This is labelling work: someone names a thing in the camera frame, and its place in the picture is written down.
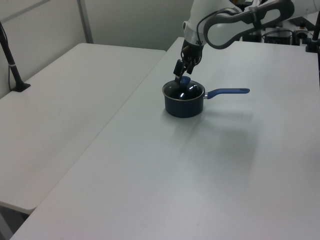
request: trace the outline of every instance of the floor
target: floor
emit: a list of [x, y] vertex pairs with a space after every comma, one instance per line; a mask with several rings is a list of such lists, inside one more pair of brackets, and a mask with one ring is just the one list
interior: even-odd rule
[[0, 240], [9, 240], [29, 215], [0, 206]]

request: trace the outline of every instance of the blue object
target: blue object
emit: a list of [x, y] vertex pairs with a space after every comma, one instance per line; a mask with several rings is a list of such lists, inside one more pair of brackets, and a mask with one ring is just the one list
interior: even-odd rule
[[180, 80], [180, 88], [185, 88], [191, 81], [191, 78], [188, 76], [183, 76]]
[[218, 88], [216, 90], [209, 91], [207, 99], [212, 99], [219, 94], [247, 94], [249, 92], [249, 88]]

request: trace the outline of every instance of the black cable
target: black cable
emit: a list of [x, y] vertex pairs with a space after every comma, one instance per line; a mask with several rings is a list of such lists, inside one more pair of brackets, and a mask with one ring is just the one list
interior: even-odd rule
[[211, 16], [214, 16], [214, 15], [218, 15], [218, 14], [229, 14], [231, 16], [234, 16], [234, 15], [237, 15], [239, 14], [239, 12], [231, 12], [230, 10], [228, 9], [232, 9], [232, 8], [222, 8], [218, 11], [215, 11], [215, 12], [212, 12], [210, 13], [209, 15], [205, 16], [204, 18], [202, 18], [198, 24], [196, 25], [196, 35], [198, 37], [198, 44], [201, 46], [202, 43], [201, 43], [201, 40], [200, 40], [200, 34], [199, 34], [199, 25], [204, 21], [206, 20], [207, 18], [211, 17]]
[[[7, 34], [6, 34], [6, 31], [5, 31], [4, 27], [2, 26], [1, 22], [0, 22], [0, 29], [1, 29], [1, 31], [2, 31], [3, 34], [4, 34], [6, 43], [8, 43]], [[10, 89], [10, 92], [11, 92], [12, 89], [11, 89], [11, 86], [10, 86], [10, 66], [9, 66], [9, 65], [8, 65], [8, 85], [9, 85], [9, 89]]]
[[[290, 38], [292, 38], [292, 37], [293, 37], [293, 34], [294, 34], [294, 32], [291, 31], [291, 30], [275, 30], [275, 31], [270, 31], [270, 32], [267, 32], [267, 33], [263, 34], [263, 35], [261, 36], [261, 38], [262, 38], [263, 40], [265, 40], [265, 38], [264, 38], [265, 36], [268, 36], [268, 35], [270, 35], [270, 34], [281, 33], [281, 32], [290, 32], [290, 33], [291, 33]], [[310, 34], [311, 36], [313, 36], [312, 33], [308, 32], [308, 31], [305, 31], [305, 30], [297, 30], [297, 32], [299, 32], [299, 33], [306, 33], [306, 34]]]
[[281, 33], [281, 32], [290, 32], [291, 35], [294, 33], [294, 32], [291, 31], [291, 30], [275, 30], [275, 31], [269, 31], [269, 32], [263, 34], [261, 37], [264, 39], [265, 36], [268, 36], [268, 35], [270, 35], [270, 34]]
[[12, 91], [11, 86], [10, 86], [10, 66], [8, 66], [8, 84], [9, 84], [9, 89], [10, 92]]
[[[202, 42], [201, 42], [201, 39], [200, 39], [200, 34], [199, 34], [199, 25], [200, 25], [204, 20], [206, 20], [207, 18], [209, 18], [209, 17], [211, 17], [211, 16], [215, 16], [215, 15], [218, 15], [218, 14], [229, 14], [229, 15], [231, 15], [231, 16], [234, 16], [234, 15], [237, 15], [237, 14], [240, 13], [240, 12], [231, 12], [229, 9], [232, 9], [232, 8], [222, 8], [222, 9], [220, 9], [220, 10], [218, 10], [218, 11], [212, 12], [212, 13], [210, 13], [209, 15], [205, 16], [204, 18], [202, 18], [202, 19], [198, 22], [198, 24], [196, 25], [196, 36], [197, 36], [197, 38], [198, 38], [198, 44], [199, 44], [199, 46], [202, 45]], [[201, 62], [201, 60], [202, 60], [202, 52], [200, 53], [200, 59], [199, 59], [199, 61], [196, 62], [194, 65], [195, 65], [195, 66], [196, 66], [196, 65], [199, 65], [200, 62]]]

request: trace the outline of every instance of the pot rim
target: pot rim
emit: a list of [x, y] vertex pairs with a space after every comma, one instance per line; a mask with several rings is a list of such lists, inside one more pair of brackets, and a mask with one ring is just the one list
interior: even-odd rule
[[196, 82], [196, 81], [193, 81], [193, 82], [195, 82], [196, 84], [198, 84], [198, 86], [200, 86], [200, 87], [202, 88], [202, 93], [200, 94], [200, 96], [197, 96], [197, 97], [192, 98], [192, 99], [187, 99], [187, 100], [176, 99], [176, 98], [170, 97], [170, 96], [168, 96], [168, 95], [165, 94], [164, 89], [165, 89], [166, 85], [167, 85], [168, 83], [171, 83], [171, 82], [174, 82], [174, 80], [167, 82], [167, 83], [166, 83], [165, 85], [163, 85], [163, 87], [162, 87], [162, 93], [163, 93], [163, 95], [164, 95], [166, 98], [171, 99], [171, 100], [175, 100], [175, 101], [180, 101], [180, 102], [188, 102], [188, 101], [196, 100], [196, 99], [198, 99], [198, 98], [203, 98], [203, 95], [204, 95], [204, 93], [205, 93], [205, 87], [204, 87], [202, 84], [200, 84], [200, 83], [198, 83], [198, 82]]

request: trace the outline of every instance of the black clamp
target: black clamp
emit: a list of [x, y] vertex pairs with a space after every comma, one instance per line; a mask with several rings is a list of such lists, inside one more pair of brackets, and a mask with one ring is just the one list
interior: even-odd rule
[[249, 11], [251, 14], [251, 20], [254, 26], [254, 29], [256, 31], [261, 30], [262, 29], [262, 24], [261, 24], [261, 18], [260, 18], [260, 14], [258, 11], [258, 7], [254, 6], [254, 7], [249, 7]]

